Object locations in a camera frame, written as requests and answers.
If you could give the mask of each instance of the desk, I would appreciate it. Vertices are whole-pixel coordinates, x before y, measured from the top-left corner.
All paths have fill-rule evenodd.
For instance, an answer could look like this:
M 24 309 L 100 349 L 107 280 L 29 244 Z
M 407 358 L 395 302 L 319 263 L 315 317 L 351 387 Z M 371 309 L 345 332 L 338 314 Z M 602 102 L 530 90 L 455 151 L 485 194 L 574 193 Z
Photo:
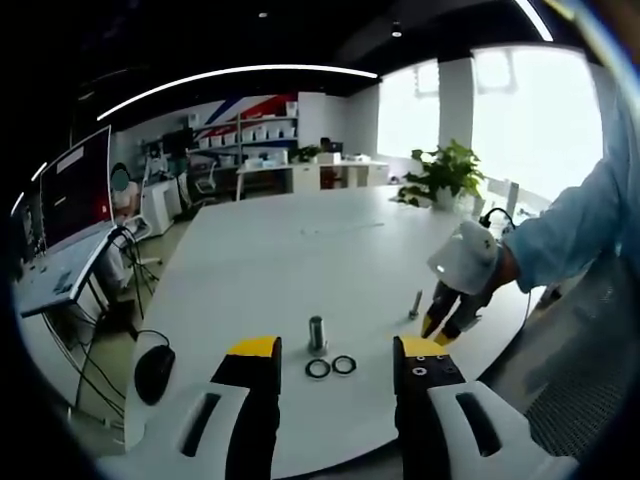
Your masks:
M 25 274 L 14 289 L 21 315 L 18 325 L 27 351 L 44 377 L 70 405 L 76 403 L 80 374 L 74 370 L 58 347 L 57 342 L 60 338 L 49 330 L 42 313 L 51 309 L 80 305 L 94 318 L 97 317 L 100 306 L 84 289 L 84 285 L 92 275 L 93 265 L 107 246 L 108 235 L 112 229 L 111 223 L 94 225 L 56 245 L 45 257 L 34 260 L 33 269 L 30 265 L 25 266 Z M 67 275 L 65 285 L 69 286 L 69 289 L 56 293 L 54 288 L 61 275 Z M 97 282 L 92 284 L 99 295 Z M 100 301 L 106 304 L 106 297 L 101 297 Z M 81 323 L 78 326 L 77 334 L 82 342 L 91 342 L 93 328 Z M 82 348 L 76 346 L 67 350 L 67 353 L 82 370 L 86 359 Z
M 390 202 L 394 186 L 278 195 L 200 210 L 169 261 L 143 328 L 171 339 L 176 363 L 150 407 L 129 382 L 125 446 L 171 397 L 209 381 L 243 338 L 282 337 L 281 420 L 272 478 L 331 467 L 387 444 L 394 426 L 392 339 L 419 335 L 436 285 L 429 255 L 461 218 Z M 416 291 L 420 319 L 407 320 Z M 540 292 L 536 292 L 535 303 Z M 527 296 L 501 288 L 483 319 L 449 351 L 468 380 L 500 355 L 524 323 Z M 308 321 L 325 319 L 328 356 L 353 356 L 349 377 L 305 376 Z M 133 361 L 154 345 L 142 335 Z
M 172 225 L 173 218 L 182 212 L 178 180 L 172 178 L 145 186 L 140 211 L 151 227 L 149 236 L 163 235 Z
M 237 172 L 236 202 L 240 201 L 244 189 L 244 176 L 246 174 L 272 172 L 275 170 L 285 170 L 289 174 L 287 184 L 288 189 L 292 193 L 312 193 L 320 191 L 320 165 L 314 163 L 296 163 L 261 168 L 247 168 L 243 165 Z
M 389 177 L 389 164 L 384 162 L 354 162 L 341 161 L 335 164 L 298 163 L 278 165 L 275 167 L 238 169 L 238 183 L 236 187 L 236 201 L 240 200 L 244 188 L 244 176 L 247 173 L 286 170 L 289 172 L 289 190 L 292 193 L 313 193 L 320 190 L 320 168 L 344 168 L 347 175 L 343 176 L 347 188 L 377 187 L 386 185 Z

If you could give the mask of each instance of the bright window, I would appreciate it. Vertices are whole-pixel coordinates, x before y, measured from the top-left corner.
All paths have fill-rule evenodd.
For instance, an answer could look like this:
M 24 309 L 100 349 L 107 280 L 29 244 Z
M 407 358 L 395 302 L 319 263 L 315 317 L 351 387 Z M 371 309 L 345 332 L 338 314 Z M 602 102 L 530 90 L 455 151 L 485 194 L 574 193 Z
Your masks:
M 549 200 L 602 158 L 602 122 L 582 54 L 545 47 L 474 52 L 472 147 L 483 172 Z
M 409 157 L 438 145 L 438 62 L 431 60 L 384 77 L 378 110 L 378 153 Z

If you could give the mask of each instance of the person's arm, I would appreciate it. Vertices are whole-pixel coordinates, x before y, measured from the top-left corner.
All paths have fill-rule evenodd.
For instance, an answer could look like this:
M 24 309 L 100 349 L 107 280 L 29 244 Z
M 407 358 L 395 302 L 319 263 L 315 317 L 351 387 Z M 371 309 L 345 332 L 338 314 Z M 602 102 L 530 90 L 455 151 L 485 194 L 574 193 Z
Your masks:
M 617 105 L 605 153 L 581 186 L 566 189 L 549 209 L 507 235 L 495 288 L 517 280 L 528 292 L 577 274 L 613 246 L 626 217 L 629 141 Z

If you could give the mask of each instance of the computer monitor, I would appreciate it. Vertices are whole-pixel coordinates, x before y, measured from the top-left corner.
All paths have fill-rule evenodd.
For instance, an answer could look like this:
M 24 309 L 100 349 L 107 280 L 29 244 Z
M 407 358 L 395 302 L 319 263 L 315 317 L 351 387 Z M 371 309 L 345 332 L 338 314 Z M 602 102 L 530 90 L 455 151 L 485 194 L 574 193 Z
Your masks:
M 93 225 L 112 222 L 106 127 L 62 154 L 40 177 L 42 226 L 50 249 Z

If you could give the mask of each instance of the o-ring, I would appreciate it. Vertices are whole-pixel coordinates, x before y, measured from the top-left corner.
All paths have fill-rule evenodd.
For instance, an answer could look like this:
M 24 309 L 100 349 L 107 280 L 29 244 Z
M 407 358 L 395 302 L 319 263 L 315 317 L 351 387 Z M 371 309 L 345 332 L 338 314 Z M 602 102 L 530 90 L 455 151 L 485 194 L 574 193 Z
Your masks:
M 313 367 L 316 363 L 324 367 L 324 372 L 322 372 L 320 375 L 311 371 L 311 367 Z M 323 360 L 322 358 L 314 358 L 309 363 L 307 363 L 306 367 L 304 367 L 304 373 L 306 373 L 308 377 L 320 380 L 321 378 L 324 378 L 329 375 L 329 373 L 331 373 L 331 365 L 329 365 L 329 362 Z
M 338 363 L 341 360 L 346 360 L 347 362 L 350 363 L 349 368 L 347 370 L 340 370 L 338 368 Z M 350 357 L 349 355 L 339 355 L 333 360 L 333 362 L 331 362 L 331 368 L 333 368 L 333 371 L 336 373 L 339 373 L 340 375 L 349 375 L 351 372 L 353 372 L 356 369 L 356 367 L 357 367 L 356 361 L 354 360 L 353 357 Z

